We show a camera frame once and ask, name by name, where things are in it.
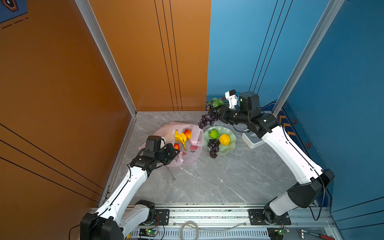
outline fruit plate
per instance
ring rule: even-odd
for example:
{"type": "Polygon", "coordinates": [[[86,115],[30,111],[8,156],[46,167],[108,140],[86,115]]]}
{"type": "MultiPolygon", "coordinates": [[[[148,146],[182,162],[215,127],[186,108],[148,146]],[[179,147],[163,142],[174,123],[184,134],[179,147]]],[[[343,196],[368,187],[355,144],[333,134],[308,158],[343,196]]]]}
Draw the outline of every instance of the fruit plate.
{"type": "Polygon", "coordinates": [[[221,134],[228,134],[229,138],[231,139],[231,143],[227,146],[224,146],[222,144],[219,145],[219,153],[225,155],[227,154],[230,150],[233,150],[236,146],[236,136],[233,134],[233,132],[231,130],[229,130],[228,128],[226,127],[222,127],[222,126],[213,126],[213,127],[210,127],[208,128],[205,133],[204,133],[204,147],[208,148],[208,143],[209,143],[209,140],[212,139],[210,136],[209,136],[209,132],[212,131],[213,129],[216,129],[218,131],[218,134],[219,136],[221,136],[221,134]]]}

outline green fruit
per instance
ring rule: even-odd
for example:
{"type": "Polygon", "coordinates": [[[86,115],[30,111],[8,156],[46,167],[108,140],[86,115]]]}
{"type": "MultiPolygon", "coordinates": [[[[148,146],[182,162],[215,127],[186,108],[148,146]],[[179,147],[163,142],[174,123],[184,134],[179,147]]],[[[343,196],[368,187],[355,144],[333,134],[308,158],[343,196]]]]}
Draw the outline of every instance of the green fruit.
{"type": "Polygon", "coordinates": [[[218,131],[216,129],[213,129],[212,131],[209,132],[209,136],[213,139],[218,138],[218,131]]]}

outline blue wall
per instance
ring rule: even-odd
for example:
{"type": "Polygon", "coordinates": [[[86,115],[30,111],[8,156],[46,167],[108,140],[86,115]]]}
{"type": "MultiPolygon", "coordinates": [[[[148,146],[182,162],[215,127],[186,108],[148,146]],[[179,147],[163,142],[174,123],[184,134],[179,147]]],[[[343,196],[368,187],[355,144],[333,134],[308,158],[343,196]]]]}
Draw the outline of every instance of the blue wall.
{"type": "Polygon", "coordinates": [[[226,91],[232,89],[244,92],[251,88],[251,91],[255,89],[257,92],[264,73],[259,91],[260,104],[264,106],[279,97],[328,0],[294,0],[282,28],[290,4],[291,0],[212,0],[207,98],[224,96],[226,91]]]}
{"type": "Polygon", "coordinates": [[[384,1],[345,1],[288,98],[336,175],[332,211],[345,239],[384,230],[383,22],[384,1]]]}

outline metal rod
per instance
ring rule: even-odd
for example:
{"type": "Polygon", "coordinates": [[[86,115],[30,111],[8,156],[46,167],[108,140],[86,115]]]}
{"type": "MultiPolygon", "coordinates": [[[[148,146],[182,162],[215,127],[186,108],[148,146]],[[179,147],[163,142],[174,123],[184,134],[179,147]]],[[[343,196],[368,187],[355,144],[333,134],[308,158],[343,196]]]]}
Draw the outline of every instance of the metal rod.
{"type": "Polygon", "coordinates": [[[331,25],[333,19],[335,18],[337,12],[339,11],[343,3],[344,3],[344,0],[329,1],[327,7],[323,12],[323,15],[321,16],[319,22],[316,25],[316,28],[314,29],[311,35],[311,38],[308,40],[308,43],[303,50],[303,53],[301,54],[298,62],[296,63],[295,68],[293,69],[291,75],[289,76],[287,83],[285,84],[283,90],[280,93],[279,98],[276,101],[275,106],[272,109],[272,114],[275,117],[277,117],[277,114],[280,112],[285,101],[288,99],[289,94],[292,92],[293,88],[295,87],[305,67],[310,61],[313,53],[315,52],[316,48],[319,46],[321,40],[323,39],[325,33],[327,32],[329,26],[331,25]]]}

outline marble surface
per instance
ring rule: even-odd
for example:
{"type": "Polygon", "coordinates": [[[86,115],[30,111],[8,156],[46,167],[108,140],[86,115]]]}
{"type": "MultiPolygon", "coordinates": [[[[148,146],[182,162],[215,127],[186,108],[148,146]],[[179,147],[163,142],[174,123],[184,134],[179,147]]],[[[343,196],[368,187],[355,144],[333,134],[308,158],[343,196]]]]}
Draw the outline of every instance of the marble surface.
{"type": "MultiPolygon", "coordinates": [[[[136,156],[138,147],[169,122],[197,123],[200,111],[139,112],[124,159],[113,184],[113,190],[128,170],[126,164],[136,156]]],[[[264,204],[279,196],[296,183],[283,160],[267,144],[250,149],[229,124],[220,121],[237,137],[236,148],[227,155],[218,154],[216,159],[203,149],[197,166],[183,164],[170,167],[176,181],[165,167],[154,170],[136,192],[131,203],[144,199],[155,203],[254,203],[264,204]]]]}

